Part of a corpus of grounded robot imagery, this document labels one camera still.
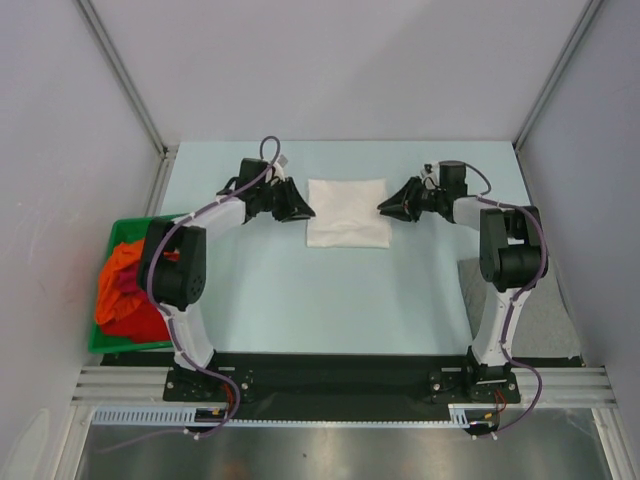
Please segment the white printed t-shirt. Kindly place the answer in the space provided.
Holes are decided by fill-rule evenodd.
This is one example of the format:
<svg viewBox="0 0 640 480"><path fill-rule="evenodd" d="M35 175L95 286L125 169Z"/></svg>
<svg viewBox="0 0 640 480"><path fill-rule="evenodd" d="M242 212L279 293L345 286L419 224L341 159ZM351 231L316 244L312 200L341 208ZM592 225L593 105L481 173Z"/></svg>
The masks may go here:
<svg viewBox="0 0 640 480"><path fill-rule="evenodd" d="M391 224L377 209L386 199L385 179L310 179L308 204L315 216L307 223L306 246L389 249Z"/></svg>

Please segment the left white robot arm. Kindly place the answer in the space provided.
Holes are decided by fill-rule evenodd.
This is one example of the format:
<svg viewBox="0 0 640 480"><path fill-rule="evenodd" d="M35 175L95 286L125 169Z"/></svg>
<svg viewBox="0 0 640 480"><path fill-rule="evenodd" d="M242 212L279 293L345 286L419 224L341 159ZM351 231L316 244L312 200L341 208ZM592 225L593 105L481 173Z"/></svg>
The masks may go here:
<svg viewBox="0 0 640 480"><path fill-rule="evenodd" d="M315 212L302 199L284 167L274 159L245 158L239 174L209 204L175 218L154 217L144 237L137 281L161 315L174 350L174 363L189 371L186 387L197 398L214 397L221 384L239 392L228 376L209 368L215 348L204 325L200 299L213 241L266 212L277 222L306 221Z"/></svg>

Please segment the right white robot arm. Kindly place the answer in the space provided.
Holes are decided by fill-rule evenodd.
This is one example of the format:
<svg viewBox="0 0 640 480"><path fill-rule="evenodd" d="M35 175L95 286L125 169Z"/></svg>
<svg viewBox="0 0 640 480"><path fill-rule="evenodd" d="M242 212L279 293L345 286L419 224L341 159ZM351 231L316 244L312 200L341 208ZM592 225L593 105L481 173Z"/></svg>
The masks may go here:
<svg viewBox="0 0 640 480"><path fill-rule="evenodd" d="M462 161L427 164L390 198L380 215L416 222L425 212L479 234L478 265L487 286L480 326L457 371L429 375L432 402L518 402L512 342L526 300L548 270L548 248L539 211L489 199L491 190L471 194Z"/></svg>

